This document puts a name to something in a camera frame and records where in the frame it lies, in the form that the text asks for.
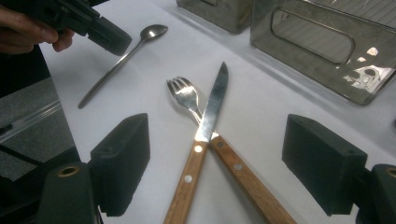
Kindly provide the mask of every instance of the metal spoon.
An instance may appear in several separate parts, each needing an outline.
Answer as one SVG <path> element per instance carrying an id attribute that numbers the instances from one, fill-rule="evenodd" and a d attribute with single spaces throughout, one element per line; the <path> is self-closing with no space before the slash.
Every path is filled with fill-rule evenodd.
<path id="1" fill-rule="evenodd" d="M 82 98 L 81 102 L 79 102 L 78 108 L 83 108 L 96 94 L 96 92 L 105 84 L 105 82 L 111 77 L 111 75 L 113 75 L 119 68 L 121 68 L 128 61 L 128 59 L 131 58 L 134 52 L 143 45 L 143 43 L 162 36 L 166 33 L 167 30 L 167 26 L 159 24 L 150 25 L 143 29 L 142 32 L 140 32 L 140 41 L 139 43 L 137 43 L 136 47 L 134 47 L 134 49 L 132 49 L 129 53 L 122 56 L 122 58 L 116 63 L 116 65 L 114 65 L 113 68 L 111 68 L 101 79 L 99 79 L 98 82 L 96 82 L 96 84 L 90 89 L 90 91 L 88 91 L 84 98 Z"/>

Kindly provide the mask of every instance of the spoon handle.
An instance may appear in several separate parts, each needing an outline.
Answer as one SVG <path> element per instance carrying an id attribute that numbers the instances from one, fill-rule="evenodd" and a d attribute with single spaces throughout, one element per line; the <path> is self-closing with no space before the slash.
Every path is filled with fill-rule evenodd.
<path id="1" fill-rule="evenodd" d="M 103 77 L 101 77 L 101 79 L 99 79 L 99 81 L 95 83 L 95 85 L 92 86 L 92 88 L 87 92 L 84 98 L 82 98 L 81 102 L 79 102 L 79 109 L 82 109 L 91 100 L 91 98 L 98 92 L 98 90 L 105 84 L 105 82 L 108 81 L 110 77 L 128 61 L 129 58 L 131 58 L 131 56 L 134 54 L 135 51 L 137 51 L 137 49 L 140 48 L 144 41 L 144 39 L 141 39 L 139 43 L 137 43 L 136 47 L 134 47 L 131 51 L 122 56 L 122 58 L 119 59 L 116 65 L 114 65 Z"/>

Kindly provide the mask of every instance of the hand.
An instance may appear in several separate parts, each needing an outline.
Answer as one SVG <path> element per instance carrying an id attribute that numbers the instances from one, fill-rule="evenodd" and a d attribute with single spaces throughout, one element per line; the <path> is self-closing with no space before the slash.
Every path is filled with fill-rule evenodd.
<path id="1" fill-rule="evenodd" d="M 74 32 L 65 29 L 62 35 L 42 21 L 0 5 L 0 53 L 21 54 L 30 52 L 33 45 L 47 42 L 55 51 L 72 44 Z"/>

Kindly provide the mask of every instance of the metal utensil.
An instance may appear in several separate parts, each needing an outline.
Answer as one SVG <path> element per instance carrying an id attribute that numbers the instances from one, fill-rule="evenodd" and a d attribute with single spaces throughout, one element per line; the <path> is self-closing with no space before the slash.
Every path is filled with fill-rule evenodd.
<path id="1" fill-rule="evenodd" d="M 167 80 L 167 85 L 177 102 L 188 109 L 199 124 L 202 114 L 198 107 L 198 94 L 194 86 L 184 77 Z M 265 223 L 295 223 L 274 195 L 218 133 L 213 132 L 209 147 L 219 155 L 233 178 L 265 219 Z"/>
<path id="2" fill-rule="evenodd" d="M 168 213 L 163 223 L 186 223 L 192 198 L 198 184 L 199 174 L 204 164 L 207 146 L 212 136 L 219 109 L 227 88 L 228 70 L 223 63 L 219 70 L 212 92 L 207 102 L 204 116 L 195 135 L 190 155 L 184 166 L 183 173 L 177 185 L 174 198 L 169 206 Z"/>
<path id="3" fill-rule="evenodd" d="M 98 82 L 88 91 L 88 93 L 82 98 L 81 102 L 78 104 L 78 108 L 83 108 L 91 98 L 96 94 L 96 92 L 105 84 L 105 82 L 113 75 L 119 68 L 121 68 L 129 58 L 143 45 L 148 41 L 154 40 L 163 34 L 166 33 L 168 30 L 167 26 L 164 25 L 150 25 L 140 32 L 140 41 L 137 43 L 136 47 L 134 47 L 131 51 L 127 54 L 122 56 L 121 59 L 113 66 Z"/>

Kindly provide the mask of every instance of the white table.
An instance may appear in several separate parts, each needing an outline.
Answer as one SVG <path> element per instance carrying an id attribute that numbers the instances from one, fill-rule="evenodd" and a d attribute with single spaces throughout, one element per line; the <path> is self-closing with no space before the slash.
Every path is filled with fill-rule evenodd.
<path id="1" fill-rule="evenodd" d="M 396 82 L 367 106 L 354 105 L 249 45 L 249 29 L 230 35 L 177 7 L 172 0 L 118 0 L 95 8 L 139 40 L 154 23 L 167 34 L 147 43 L 94 96 L 77 105 L 119 57 L 76 35 L 72 48 L 55 53 L 42 45 L 78 153 L 90 151 L 123 119 L 148 113 L 151 159 L 122 217 L 110 223 L 162 223 L 186 162 L 196 126 L 171 97 L 165 80 L 182 76 L 196 85 L 205 106 L 221 62 L 229 86 L 216 130 L 228 140 L 262 183 L 298 223 L 355 223 L 350 216 L 327 217 L 281 160 L 288 114 L 314 119 L 368 153 L 371 169 L 396 164 Z M 209 152 L 188 223 L 261 223 L 262 220 L 216 155 Z"/>

